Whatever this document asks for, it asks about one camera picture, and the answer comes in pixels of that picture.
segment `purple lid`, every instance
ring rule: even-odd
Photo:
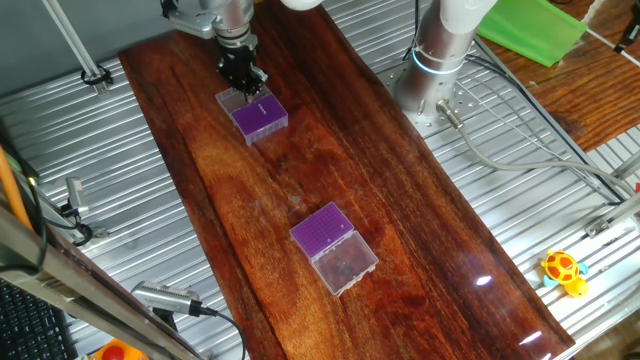
[[[287,112],[275,96],[268,95],[234,111],[233,118],[242,133],[247,136],[287,116]]]
[[[291,237],[309,258],[333,245],[353,231],[353,225],[333,202],[289,230]]]

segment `yellow toy turtle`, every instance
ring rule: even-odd
[[[541,264],[547,273],[542,280],[545,286],[562,284],[573,297],[583,297],[587,294],[589,285],[579,276],[581,272],[585,275],[589,272],[584,263],[576,262],[564,250],[548,250],[547,259]]]

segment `clear plastic box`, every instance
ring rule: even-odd
[[[247,103],[244,95],[233,88],[216,95],[216,100],[240,130],[247,145],[289,124],[289,115],[266,86],[251,103]]]
[[[342,294],[360,281],[379,261],[333,202],[289,233],[333,295]]]

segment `keyboard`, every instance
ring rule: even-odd
[[[0,279],[0,359],[76,357],[65,331],[62,311]]]

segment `wooden table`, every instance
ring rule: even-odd
[[[617,44],[631,20],[634,0],[594,0],[557,5]],[[557,64],[546,68],[487,41],[491,50],[585,151],[640,124],[640,68],[585,33]],[[640,43],[627,52],[640,59]]]
[[[212,41],[120,54],[252,359],[541,359],[573,344],[322,8],[265,1],[253,31],[289,126],[252,146],[214,98],[228,85]],[[340,297],[288,234],[331,201],[380,259]]]

